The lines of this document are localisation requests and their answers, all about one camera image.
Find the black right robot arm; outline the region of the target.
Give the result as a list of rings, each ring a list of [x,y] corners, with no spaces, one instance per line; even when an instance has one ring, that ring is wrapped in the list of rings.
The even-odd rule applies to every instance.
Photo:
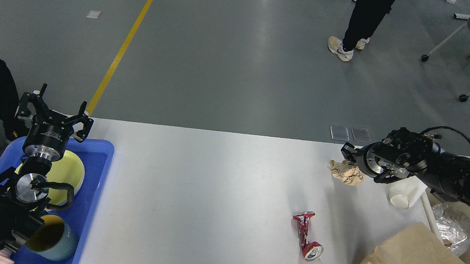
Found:
[[[402,127],[362,148],[345,143],[341,153],[376,183],[392,184],[414,176],[440,201],[470,206],[470,158],[443,150],[436,129],[416,133]]]

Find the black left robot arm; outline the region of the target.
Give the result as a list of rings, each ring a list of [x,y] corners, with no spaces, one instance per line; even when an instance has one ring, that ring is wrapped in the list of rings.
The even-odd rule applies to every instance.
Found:
[[[30,120],[32,127],[22,151],[26,159],[17,173],[9,167],[0,173],[0,250],[16,252],[40,229],[45,210],[66,210],[74,203],[75,188],[67,182],[47,179],[54,162],[64,157],[70,138],[82,143],[94,120],[84,101],[76,115],[49,109],[39,91],[25,92],[16,110],[20,120]]]

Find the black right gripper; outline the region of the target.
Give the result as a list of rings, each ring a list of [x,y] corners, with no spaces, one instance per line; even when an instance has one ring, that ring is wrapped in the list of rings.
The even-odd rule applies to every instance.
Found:
[[[350,142],[345,142],[341,148],[344,160],[355,164],[367,176],[373,178],[377,184],[391,184],[410,177],[410,172],[404,167],[384,160],[376,155],[380,150],[381,143],[372,143],[362,148],[356,148]]]

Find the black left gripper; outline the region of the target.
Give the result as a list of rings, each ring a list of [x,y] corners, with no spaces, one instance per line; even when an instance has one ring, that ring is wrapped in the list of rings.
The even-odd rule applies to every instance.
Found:
[[[59,161],[70,138],[80,143],[88,138],[94,119],[87,112],[87,101],[82,102],[76,115],[52,119],[51,110],[43,100],[46,89],[47,83],[43,83],[40,90],[23,93],[14,117],[32,122],[22,147],[26,156]]]

